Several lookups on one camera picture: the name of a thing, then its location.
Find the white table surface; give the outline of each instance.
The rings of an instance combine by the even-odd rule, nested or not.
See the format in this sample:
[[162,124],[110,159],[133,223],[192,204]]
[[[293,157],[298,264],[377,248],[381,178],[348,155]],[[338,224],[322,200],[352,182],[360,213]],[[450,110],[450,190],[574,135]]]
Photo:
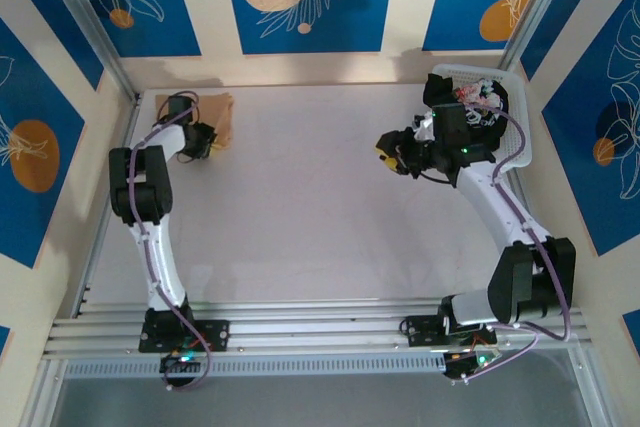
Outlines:
[[[498,253],[467,200],[392,173],[374,151],[382,133],[424,110],[422,88],[196,89],[236,102],[231,149],[169,162],[170,233],[189,299],[398,299],[485,287]],[[155,118],[155,95],[172,92],[145,92],[134,141]],[[143,272],[112,216],[87,301],[146,302]]]

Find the white mesh basket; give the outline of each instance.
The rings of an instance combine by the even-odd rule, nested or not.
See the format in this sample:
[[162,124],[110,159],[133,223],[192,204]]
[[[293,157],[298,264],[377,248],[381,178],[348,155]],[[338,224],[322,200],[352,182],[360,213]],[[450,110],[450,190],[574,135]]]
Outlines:
[[[513,167],[524,167],[531,162],[531,135],[529,134],[529,115],[527,111],[527,97],[524,92],[524,82],[518,75],[498,69],[483,67],[470,67],[468,65],[439,64],[433,69],[434,74],[442,77],[451,77],[453,87],[460,87],[480,79],[491,79],[500,82],[509,94],[509,114],[520,124],[527,143],[524,150],[508,162],[502,172]],[[520,134],[515,126],[509,122],[507,130],[500,139],[500,148],[494,152],[496,160],[500,162],[511,154],[514,154],[520,146]]]

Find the yellow object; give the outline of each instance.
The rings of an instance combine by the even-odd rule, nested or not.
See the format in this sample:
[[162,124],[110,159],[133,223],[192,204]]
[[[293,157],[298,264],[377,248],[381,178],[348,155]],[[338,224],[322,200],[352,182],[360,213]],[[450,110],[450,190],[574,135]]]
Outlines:
[[380,156],[380,160],[384,162],[384,165],[389,167],[394,172],[397,172],[398,161],[393,157],[389,157],[383,150],[376,149],[377,154]]
[[[167,100],[167,95],[156,95],[156,112]],[[200,110],[200,122],[210,125],[216,132],[216,139],[213,148],[224,150],[231,147],[233,139],[233,128],[231,120],[233,118],[233,96],[229,93],[220,95],[202,95],[198,108]],[[194,113],[194,119],[198,119],[198,114]]]

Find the object in basket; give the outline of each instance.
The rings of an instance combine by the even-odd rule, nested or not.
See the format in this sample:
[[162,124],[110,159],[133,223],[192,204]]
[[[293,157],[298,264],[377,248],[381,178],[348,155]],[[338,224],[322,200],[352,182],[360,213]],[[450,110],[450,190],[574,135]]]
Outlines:
[[482,142],[492,151],[500,147],[500,137],[504,135],[507,128],[507,120],[498,114],[482,109],[482,106],[486,105],[509,112],[509,96],[499,82],[479,79],[454,89],[453,79],[429,74],[424,86],[422,101],[430,108],[454,102],[473,106],[467,110],[467,123],[471,139],[474,142]]

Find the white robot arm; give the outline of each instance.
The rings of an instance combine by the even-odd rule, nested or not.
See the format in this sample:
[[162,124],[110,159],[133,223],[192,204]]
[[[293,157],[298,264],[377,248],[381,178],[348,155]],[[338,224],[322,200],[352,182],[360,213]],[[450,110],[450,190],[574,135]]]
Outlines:
[[149,308],[140,352],[171,353],[193,342],[202,349],[206,332],[220,343],[220,331],[229,325],[226,321],[194,320],[169,239],[173,194],[167,162],[179,154],[191,159],[208,157],[215,132],[211,126],[193,122],[197,103],[191,97],[175,94],[167,104],[168,114],[142,142],[109,153],[111,206],[128,226],[147,277]]
[[[166,129],[158,132],[147,143],[147,147],[162,147],[164,153],[164,161],[168,162],[174,155],[181,152],[186,146],[186,138],[184,127],[181,125],[170,125]],[[153,221],[143,222],[144,228],[149,236],[149,245],[151,250],[151,267],[154,271],[154,278],[158,279],[157,284],[162,288],[166,298],[172,305],[180,307],[186,299],[186,292],[178,277],[176,264],[173,258],[173,250],[171,249],[171,240],[169,239],[169,217],[167,212],[160,218],[159,223]],[[140,226],[134,223],[129,227],[133,238],[135,239],[142,265],[146,264],[146,252],[142,242],[142,233]],[[148,269],[145,270],[149,293],[149,308],[155,311],[170,310],[169,306],[158,293],[156,282],[151,279]]]
[[414,339],[429,339],[419,345],[462,345],[460,339],[487,324],[529,322],[559,313],[566,324],[573,244],[553,238],[526,211],[504,182],[502,164],[496,166],[487,146],[471,141],[464,105],[441,105],[433,112],[414,128],[384,134],[376,145],[380,158],[395,172],[416,179],[431,168],[445,174],[446,183],[478,212],[501,257],[487,289],[445,297],[437,318],[407,318],[414,331],[423,330],[424,335]]

